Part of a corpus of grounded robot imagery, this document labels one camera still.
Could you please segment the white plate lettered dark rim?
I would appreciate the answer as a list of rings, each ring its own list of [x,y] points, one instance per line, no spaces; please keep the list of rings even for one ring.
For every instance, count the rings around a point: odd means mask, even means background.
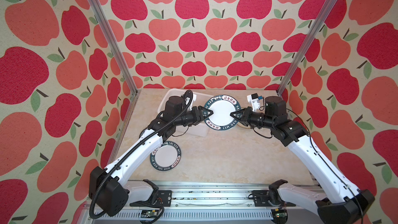
[[[214,112],[204,121],[209,128],[216,131],[226,131],[237,125],[238,121],[230,116],[232,112],[241,110],[236,98],[225,94],[216,95],[210,98],[204,107]]]

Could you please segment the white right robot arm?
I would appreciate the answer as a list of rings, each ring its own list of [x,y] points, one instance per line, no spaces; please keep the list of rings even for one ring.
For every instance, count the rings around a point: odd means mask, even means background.
[[[271,135],[305,164],[324,191],[317,194],[281,179],[268,187],[271,205],[295,204],[318,215],[325,224],[353,224],[364,220],[375,201],[372,193],[359,189],[344,176],[314,143],[310,132],[288,118],[286,102],[282,98],[266,97],[262,113],[247,107],[230,115],[244,126],[270,129]]]

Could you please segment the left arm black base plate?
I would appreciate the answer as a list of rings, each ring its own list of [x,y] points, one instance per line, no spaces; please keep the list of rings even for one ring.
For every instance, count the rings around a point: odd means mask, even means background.
[[[163,207],[170,207],[172,200],[172,191],[171,190],[158,190],[155,191],[147,201],[140,201],[135,203],[130,203],[130,206],[146,206],[146,207],[155,207],[160,208]]]

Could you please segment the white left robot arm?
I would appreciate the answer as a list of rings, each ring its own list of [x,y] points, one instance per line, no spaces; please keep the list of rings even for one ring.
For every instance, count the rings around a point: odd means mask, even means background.
[[[139,140],[128,151],[105,168],[93,169],[89,180],[91,219],[115,216],[125,205],[160,207],[159,188],[153,182],[144,179],[130,187],[125,185],[144,160],[175,133],[177,126],[198,125],[213,115],[212,110],[193,106],[194,98],[191,90],[182,96],[169,97],[164,110],[141,132]]]

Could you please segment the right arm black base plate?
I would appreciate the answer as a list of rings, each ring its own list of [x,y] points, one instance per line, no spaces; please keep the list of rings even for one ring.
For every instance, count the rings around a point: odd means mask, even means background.
[[[249,200],[253,200],[255,207],[295,207],[295,204],[289,202],[283,202],[282,200],[277,200],[276,203],[271,201],[271,196],[268,190],[254,190],[248,196]]]

